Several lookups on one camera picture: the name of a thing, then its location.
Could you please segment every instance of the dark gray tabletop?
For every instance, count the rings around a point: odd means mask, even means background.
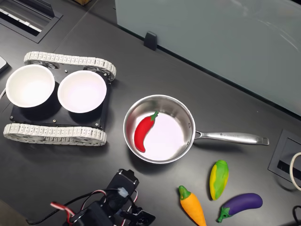
[[[99,57],[113,62],[112,84],[102,147],[31,145],[0,136],[0,199],[26,218],[40,219],[53,210],[51,201],[68,200],[105,188],[119,168],[132,169],[140,180],[137,204],[154,214],[154,226],[194,223],[180,208],[176,191],[186,186],[200,200],[207,225],[218,225],[219,208],[231,197],[257,193],[263,206],[225,219],[224,226],[284,226],[293,221],[292,208],[301,204],[293,185],[268,171],[282,129],[301,137],[301,122],[224,82],[157,50],[101,19],[101,2],[91,10],[67,0],[53,1],[64,16],[40,44],[0,25],[0,56],[12,66],[0,75],[0,89],[29,51]],[[199,140],[179,161],[149,165],[135,157],[123,138],[123,120],[138,99],[165,94],[182,101],[200,131],[235,131],[268,137],[269,146]],[[0,128],[9,121],[12,104],[0,101]],[[210,201],[208,176],[219,159],[228,162],[230,177],[219,200]],[[73,205],[77,210],[79,203]],[[41,225],[60,225],[58,213]]]

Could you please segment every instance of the white track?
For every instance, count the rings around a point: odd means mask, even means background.
[[[24,64],[55,68],[59,68],[59,64],[79,65],[106,73],[110,81],[116,77],[116,68],[112,63],[95,57],[34,51],[25,55]],[[104,131],[91,127],[48,127],[11,123],[6,125],[3,134],[8,139],[32,144],[101,146],[107,140]]]

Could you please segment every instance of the toy chili pepper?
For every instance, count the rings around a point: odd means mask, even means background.
[[[180,202],[188,216],[199,226],[206,226],[205,216],[201,204],[195,194],[184,186],[179,186]]]
[[[149,132],[149,130],[153,127],[155,124],[155,118],[159,114],[158,111],[156,111],[153,115],[145,117],[137,126],[135,130],[135,135],[134,135],[134,142],[136,148],[140,152],[145,152],[145,148],[143,145],[144,138],[146,134]]]

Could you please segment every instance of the toy eggplant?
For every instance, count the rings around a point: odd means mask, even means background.
[[[219,160],[212,167],[210,175],[210,194],[213,200],[217,200],[228,182],[229,169],[224,160]]]
[[[244,210],[260,208],[262,204],[262,198],[258,194],[247,193],[238,195],[222,206],[221,214],[217,221],[221,223],[224,218],[232,217],[234,214]]]

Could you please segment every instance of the red chili pepper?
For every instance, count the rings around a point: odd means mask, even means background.
[[[134,142],[136,148],[140,152],[145,152],[145,148],[143,145],[144,139],[146,134],[149,132],[149,130],[153,127],[155,124],[155,119],[159,112],[155,112],[153,115],[145,117],[137,126],[135,130],[135,135],[134,135]]]

